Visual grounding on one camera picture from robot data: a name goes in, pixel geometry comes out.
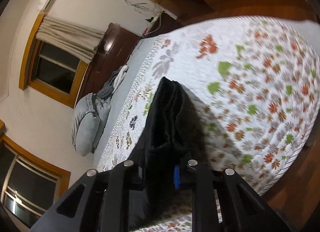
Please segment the black pants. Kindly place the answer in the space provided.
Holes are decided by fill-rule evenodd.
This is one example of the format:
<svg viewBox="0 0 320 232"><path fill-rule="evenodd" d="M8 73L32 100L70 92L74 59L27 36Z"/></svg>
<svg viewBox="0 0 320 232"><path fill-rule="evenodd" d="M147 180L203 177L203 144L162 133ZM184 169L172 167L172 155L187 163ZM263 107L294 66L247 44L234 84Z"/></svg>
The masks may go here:
<svg viewBox="0 0 320 232"><path fill-rule="evenodd" d="M159 218L169 207L176 194L175 167L205 158L202 121L194 104L178 82L162 77L129 155L141 168L144 184L143 190L130 191L129 228Z"/></svg>

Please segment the wooden framed window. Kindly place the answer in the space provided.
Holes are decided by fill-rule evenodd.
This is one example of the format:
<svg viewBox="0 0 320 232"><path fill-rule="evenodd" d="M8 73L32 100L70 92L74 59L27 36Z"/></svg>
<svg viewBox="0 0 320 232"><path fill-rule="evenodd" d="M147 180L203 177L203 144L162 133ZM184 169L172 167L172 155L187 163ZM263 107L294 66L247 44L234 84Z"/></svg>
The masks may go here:
<svg viewBox="0 0 320 232"><path fill-rule="evenodd" d="M1 121L1 221L29 231L67 191L71 173L23 149Z"/></svg>
<svg viewBox="0 0 320 232"><path fill-rule="evenodd" d="M24 49L18 87L31 87L73 108L88 64L67 52L38 40L36 34L45 15L39 14Z"/></svg>

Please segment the grey pillow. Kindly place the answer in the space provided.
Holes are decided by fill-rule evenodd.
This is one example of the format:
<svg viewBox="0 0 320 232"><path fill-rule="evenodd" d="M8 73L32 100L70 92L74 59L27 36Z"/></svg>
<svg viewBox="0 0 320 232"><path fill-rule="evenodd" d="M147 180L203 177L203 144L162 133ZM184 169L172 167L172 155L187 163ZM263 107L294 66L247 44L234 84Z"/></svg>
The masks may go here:
<svg viewBox="0 0 320 232"><path fill-rule="evenodd" d="M100 99L94 93L82 97L74 108L71 140L76 153L85 157L94 153L106 126L111 99Z"/></svg>

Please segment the grey and white clothes pile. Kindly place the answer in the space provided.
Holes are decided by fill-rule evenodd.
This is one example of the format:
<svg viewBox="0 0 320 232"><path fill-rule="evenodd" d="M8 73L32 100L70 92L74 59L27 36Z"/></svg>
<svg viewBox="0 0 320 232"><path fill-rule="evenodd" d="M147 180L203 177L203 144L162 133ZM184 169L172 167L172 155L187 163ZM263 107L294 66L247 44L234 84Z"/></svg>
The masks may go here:
<svg viewBox="0 0 320 232"><path fill-rule="evenodd" d="M129 69L128 65L121 66L118 70L111 74L108 81L105 82L102 89L97 93L97 97L106 100L115 93L116 89L121 85L122 81L125 79L127 71Z"/></svg>

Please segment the floral quilted bedspread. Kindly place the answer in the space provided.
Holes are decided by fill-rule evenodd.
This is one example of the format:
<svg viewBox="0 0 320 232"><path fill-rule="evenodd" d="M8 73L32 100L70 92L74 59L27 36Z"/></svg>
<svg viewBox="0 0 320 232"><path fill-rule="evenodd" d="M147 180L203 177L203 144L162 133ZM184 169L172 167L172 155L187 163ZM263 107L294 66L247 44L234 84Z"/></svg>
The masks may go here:
<svg viewBox="0 0 320 232"><path fill-rule="evenodd" d="M319 113L319 24L308 20L203 21L141 40L128 66L110 98L99 172L130 160L162 77L183 87L202 121L206 158L194 160L233 168L261 198L296 160ZM192 190L175 192L159 218L129 230L193 231Z"/></svg>

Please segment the dark wooden headboard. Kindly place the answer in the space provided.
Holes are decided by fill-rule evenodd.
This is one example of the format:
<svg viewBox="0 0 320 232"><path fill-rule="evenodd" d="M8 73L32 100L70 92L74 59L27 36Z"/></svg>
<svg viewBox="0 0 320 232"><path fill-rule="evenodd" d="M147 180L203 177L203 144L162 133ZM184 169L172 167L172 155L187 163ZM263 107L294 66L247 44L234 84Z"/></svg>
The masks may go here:
<svg viewBox="0 0 320 232"><path fill-rule="evenodd" d="M84 74L76 100L79 101L89 93L97 93L111 74L126 64L141 39L165 34L180 27L182 24L165 12L162 12L151 28L141 36L118 24L110 23L93 61Z"/></svg>

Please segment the beige curtain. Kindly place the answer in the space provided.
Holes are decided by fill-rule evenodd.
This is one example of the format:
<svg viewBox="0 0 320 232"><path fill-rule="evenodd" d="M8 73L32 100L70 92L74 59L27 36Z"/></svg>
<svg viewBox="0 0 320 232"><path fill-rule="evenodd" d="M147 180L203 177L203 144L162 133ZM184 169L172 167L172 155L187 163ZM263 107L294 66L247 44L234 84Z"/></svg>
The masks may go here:
<svg viewBox="0 0 320 232"><path fill-rule="evenodd" d="M36 39L58 47L89 64L97 53L104 35L103 30L69 23L47 15L37 30Z"/></svg>

